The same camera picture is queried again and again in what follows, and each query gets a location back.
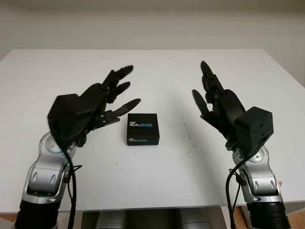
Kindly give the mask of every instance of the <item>realsense logo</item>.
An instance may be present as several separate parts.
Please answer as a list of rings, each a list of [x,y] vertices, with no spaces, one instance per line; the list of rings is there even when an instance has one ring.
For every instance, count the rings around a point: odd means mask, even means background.
[[[129,122],[129,126],[138,126],[138,127],[153,128],[153,125],[152,125],[151,123],[136,123],[136,122]]]

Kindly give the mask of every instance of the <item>black cylinder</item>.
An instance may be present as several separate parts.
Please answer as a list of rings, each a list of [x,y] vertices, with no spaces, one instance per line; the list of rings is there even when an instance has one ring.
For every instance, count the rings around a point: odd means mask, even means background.
[[[258,229],[289,229],[283,202],[247,203],[251,224]]]
[[[50,204],[33,204],[22,200],[15,228],[51,229],[55,227],[60,205],[60,201]]]

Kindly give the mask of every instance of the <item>black cable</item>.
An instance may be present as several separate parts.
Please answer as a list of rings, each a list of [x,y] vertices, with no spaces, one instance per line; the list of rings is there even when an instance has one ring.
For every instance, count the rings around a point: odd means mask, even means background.
[[[68,154],[67,150],[62,150],[63,154],[67,158],[68,164],[70,168],[74,168],[74,165],[72,163],[71,157]],[[72,177],[72,191],[73,195],[71,196],[70,192],[70,199],[71,199],[71,209],[70,209],[70,217],[69,217],[69,223],[68,223],[68,229],[73,229],[74,225],[74,217],[75,217],[75,211],[76,211],[76,176],[74,169],[71,169],[71,177]]]
[[[237,202],[237,198],[238,198],[240,186],[241,186],[241,185],[239,184],[239,185],[238,185],[238,189],[237,189],[237,193],[236,193],[236,196],[235,196],[235,201],[234,201],[234,204],[233,204],[233,208],[232,208],[233,216],[234,216],[234,208],[235,208],[235,205],[236,205],[236,202]]]
[[[80,169],[82,167],[82,165],[79,166],[74,166],[74,172],[76,172],[78,169]],[[68,182],[68,193],[69,193],[69,197],[70,199],[72,199],[72,194],[71,194],[71,190],[70,190],[70,182]]]
[[[235,229],[235,223],[234,223],[234,217],[232,212],[232,205],[231,205],[231,199],[230,199],[230,191],[229,191],[229,185],[230,180],[232,176],[235,174],[235,172],[242,166],[247,160],[249,160],[251,157],[247,157],[244,160],[242,160],[240,163],[238,163],[229,173],[227,180],[225,182],[225,195],[227,198],[228,208],[229,208],[229,215],[230,215],[230,222],[231,222],[231,229]]]

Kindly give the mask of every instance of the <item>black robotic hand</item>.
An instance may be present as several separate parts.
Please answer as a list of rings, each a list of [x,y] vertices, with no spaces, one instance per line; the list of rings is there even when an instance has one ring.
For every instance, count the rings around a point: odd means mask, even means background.
[[[201,70],[205,99],[213,109],[209,111],[199,92],[192,90],[200,117],[223,134],[228,150],[239,147],[244,156],[254,155],[273,133],[272,113],[257,107],[246,111],[233,91],[223,89],[204,61]]]
[[[115,111],[105,111],[106,104],[113,103],[130,86],[130,82],[118,84],[132,70],[132,65],[118,71],[111,70],[103,83],[91,85],[81,96],[66,94],[56,97],[48,122],[51,134],[61,149],[67,149],[73,142],[82,147],[91,130],[118,122],[120,116],[141,101],[134,99]]]

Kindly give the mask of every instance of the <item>floor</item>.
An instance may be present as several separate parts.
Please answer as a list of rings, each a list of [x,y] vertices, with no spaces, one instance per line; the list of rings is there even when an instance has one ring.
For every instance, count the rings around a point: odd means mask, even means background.
[[[14,222],[16,220],[16,214],[1,214],[0,217],[3,219],[6,219],[8,221],[11,221],[11,222]],[[148,215],[146,213],[144,213],[143,217],[147,218]],[[234,219],[235,219],[237,229],[247,229],[248,228],[246,225],[241,207],[236,207],[236,210],[234,211]],[[59,229],[67,228],[68,220],[69,220],[69,213],[60,213],[60,215],[58,217]],[[82,213],[78,212],[75,217],[74,229],[81,229],[81,220],[82,220]],[[289,221],[290,221],[290,224],[293,229],[305,229],[305,210],[290,215]]]

